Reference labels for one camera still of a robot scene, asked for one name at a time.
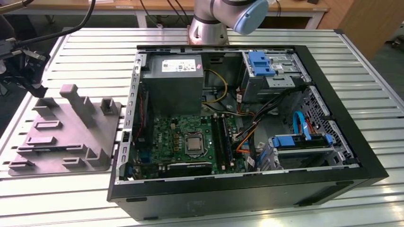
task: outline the desk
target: desk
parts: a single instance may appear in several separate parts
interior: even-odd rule
[[[151,15],[176,15],[167,0],[143,0],[144,6]],[[193,0],[179,0],[187,14],[193,14]],[[317,5],[301,0],[280,0],[283,17],[308,17],[309,22],[305,29],[316,29],[324,13],[329,10],[327,4],[320,1]],[[13,14],[32,15],[81,15],[88,10],[88,0],[36,0],[27,9],[13,12]],[[271,5],[267,16],[276,16],[277,5]],[[147,27],[145,11],[139,0],[116,0],[111,4],[97,4],[95,15],[135,15],[139,27]]]
[[[320,206],[156,220],[165,226],[384,226],[404,221],[404,104],[344,35],[332,30],[259,29],[249,36],[228,31],[229,44],[307,45],[389,177]],[[47,97],[60,98],[65,83],[92,102],[111,97],[123,104],[136,45],[187,44],[184,28],[85,28],[56,42],[44,73]],[[7,161],[25,139],[37,113],[27,94],[0,139],[0,226],[132,226],[139,224],[107,202],[111,171],[53,177],[11,177]],[[117,131],[116,140],[121,138]]]

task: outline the motherboard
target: motherboard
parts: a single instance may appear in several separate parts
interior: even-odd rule
[[[232,151],[235,133],[233,116],[156,117],[153,148],[140,152],[141,178],[161,178],[168,168],[179,169],[176,176],[192,174],[189,167],[209,175],[245,172],[243,156]]]

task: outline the wooden table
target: wooden table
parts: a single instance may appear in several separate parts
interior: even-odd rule
[[[167,0],[143,0],[144,6],[151,15],[175,15]],[[175,8],[180,10],[179,5],[171,0]],[[193,14],[193,0],[179,0],[187,14]],[[281,17],[308,17],[309,22],[305,29],[316,29],[324,13],[329,10],[324,1],[317,5],[307,3],[305,0],[280,0]],[[36,0],[27,9],[13,12],[13,14],[32,15],[83,15],[88,10],[88,0]],[[147,27],[145,11],[140,0],[116,0],[109,4],[97,4],[95,15],[135,15],[137,17],[139,27]],[[268,15],[275,17],[277,14],[277,5],[269,6]]]

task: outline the table leg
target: table leg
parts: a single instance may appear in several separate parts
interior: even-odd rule
[[[55,16],[45,15],[45,18],[47,18],[47,21],[48,21],[49,24],[53,24],[53,23],[55,23],[53,17],[55,17]]]
[[[136,11],[136,18],[137,18],[139,27],[141,27],[141,28],[147,27],[144,11],[141,11],[141,10]]]
[[[313,15],[309,18],[309,22],[305,26],[305,29],[317,29],[323,16],[324,16],[324,12],[313,12]]]

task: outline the aluminum extrusion table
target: aluminum extrusion table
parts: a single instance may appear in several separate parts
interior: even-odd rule
[[[344,35],[332,30],[229,31],[231,44],[307,45],[389,177],[320,206],[164,219],[164,226],[380,226],[404,222],[404,103]],[[59,89],[75,83],[92,102],[112,97],[123,104],[136,45],[187,44],[185,29],[85,28],[59,39],[44,74],[47,96],[63,101]],[[11,177],[16,154],[36,112],[28,94],[0,139],[0,226],[129,226],[137,223],[107,202],[109,173]]]

